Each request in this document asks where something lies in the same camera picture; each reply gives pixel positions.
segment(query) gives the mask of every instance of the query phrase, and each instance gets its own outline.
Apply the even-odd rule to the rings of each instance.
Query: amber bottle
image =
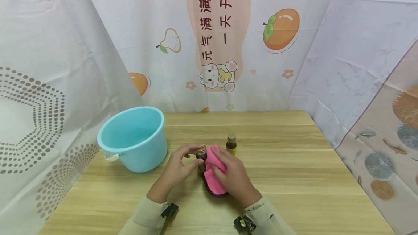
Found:
[[[237,153],[237,141],[236,141],[235,133],[228,134],[228,140],[226,142],[226,150],[228,150],[233,155]]]
[[[203,173],[206,171],[206,158],[206,145],[204,145],[202,148],[196,150],[196,159],[203,159],[205,161],[205,163],[199,165],[199,176],[202,176]]]

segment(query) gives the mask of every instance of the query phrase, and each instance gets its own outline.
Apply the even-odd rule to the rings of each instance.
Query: grey circular pattern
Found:
[[[70,158],[70,154],[74,154],[75,151],[78,154]],[[41,207],[38,210],[41,219],[49,218],[73,186],[75,177],[83,172],[98,151],[96,144],[80,145],[69,150],[64,158],[52,166],[36,189],[34,203],[37,208]]]
[[[9,67],[0,67],[1,98],[29,106],[33,111],[35,130],[14,144],[0,139],[3,152],[0,161],[9,162],[0,164],[0,174],[22,173],[42,160],[60,139],[65,115],[64,94]]]
[[[398,128],[398,137],[407,147],[418,151],[418,129],[407,124],[402,124]]]
[[[365,166],[369,174],[378,180],[387,181],[394,175],[392,162],[382,152],[372,152],[367,155]]]

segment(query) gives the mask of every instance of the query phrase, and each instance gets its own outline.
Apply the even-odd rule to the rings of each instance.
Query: cartoon bear illustration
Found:
[[[237,63],[228,61],[225,65],[208,64],[202,65],[202,72],[200,73],[200,81],[205,87],[215,89],[216,87],[223,88],[226,92],[232,92],[235,88],[235,70]]]

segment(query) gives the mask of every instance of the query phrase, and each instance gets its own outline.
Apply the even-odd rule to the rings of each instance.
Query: fabric backdrop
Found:
[[[306,110],[395,232],[418,233],[417,2],[1,0],[0,120],[19,130],[1,124],[0,157],[27,164],[0,164],[9,185],[0,231],[36,234],[93,158],[101,123],[144,102],[165,112]],[[27,90],[8,89],[11,77]],[[41,122],[58,124],[32,126],[14,94],[35,89],[50,101],[48,87],[64,111],[41,108]],[[30,152],[42,160],[25,170]]]

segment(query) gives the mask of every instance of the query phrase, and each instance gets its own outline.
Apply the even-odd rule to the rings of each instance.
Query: light blue plastic bucket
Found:
[[[97,143],[112,161],[119,159],[132,172],[147,172],[167,155],[164,114],[140,106],[119,112],[100,128]]]

